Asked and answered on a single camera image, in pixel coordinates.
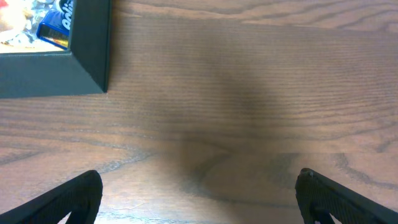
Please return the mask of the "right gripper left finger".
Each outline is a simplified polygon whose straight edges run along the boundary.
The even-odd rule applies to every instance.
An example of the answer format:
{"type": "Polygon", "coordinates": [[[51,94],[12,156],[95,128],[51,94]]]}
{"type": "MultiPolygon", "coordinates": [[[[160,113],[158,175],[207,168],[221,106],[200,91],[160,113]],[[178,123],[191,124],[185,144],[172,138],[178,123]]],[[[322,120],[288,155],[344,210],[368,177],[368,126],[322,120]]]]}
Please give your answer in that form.
{"type": "Polygon", "coordinates": [[[1,223],[94,224],[101,204],[103,183],[96,170],[89,170],[62,185],[1,214],[1,223]]]}

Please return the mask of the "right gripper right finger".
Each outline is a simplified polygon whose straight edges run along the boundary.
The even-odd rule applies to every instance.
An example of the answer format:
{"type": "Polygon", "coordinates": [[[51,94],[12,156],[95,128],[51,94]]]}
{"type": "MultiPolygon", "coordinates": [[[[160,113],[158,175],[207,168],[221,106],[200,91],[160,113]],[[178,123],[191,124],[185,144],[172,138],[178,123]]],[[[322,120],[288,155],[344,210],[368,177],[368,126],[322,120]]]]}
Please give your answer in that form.
{"type": "Polygon", "coordinates": [[[396,224],[397,212],[386,208],[309,168],[295,184],[296,199],[305,224],[396,224]]]}

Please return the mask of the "dark green box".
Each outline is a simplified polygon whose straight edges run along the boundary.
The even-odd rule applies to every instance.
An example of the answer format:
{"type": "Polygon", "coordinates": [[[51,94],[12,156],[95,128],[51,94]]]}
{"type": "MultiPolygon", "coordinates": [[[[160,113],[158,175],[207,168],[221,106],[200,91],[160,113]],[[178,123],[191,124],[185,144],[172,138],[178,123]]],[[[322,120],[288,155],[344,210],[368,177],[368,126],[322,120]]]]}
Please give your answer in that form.
{"type": "Polygon", "coordinates": [[[75,1],[65,50],[2,53],[1,98],[106,92],[111,12],[111,0],[75,1]]]}

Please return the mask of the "blue eclipse gum pack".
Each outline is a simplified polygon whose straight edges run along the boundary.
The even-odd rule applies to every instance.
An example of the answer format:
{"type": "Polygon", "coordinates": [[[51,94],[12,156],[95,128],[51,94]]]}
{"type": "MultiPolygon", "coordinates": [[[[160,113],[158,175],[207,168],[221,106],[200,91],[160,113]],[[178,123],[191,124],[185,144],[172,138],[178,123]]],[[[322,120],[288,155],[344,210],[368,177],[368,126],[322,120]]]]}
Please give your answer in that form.
{"type": "Polygon", "coordinates": [[[63,50],[68,48],[74,0],[56,0],[39,23],[37,37],[63,50]]]}

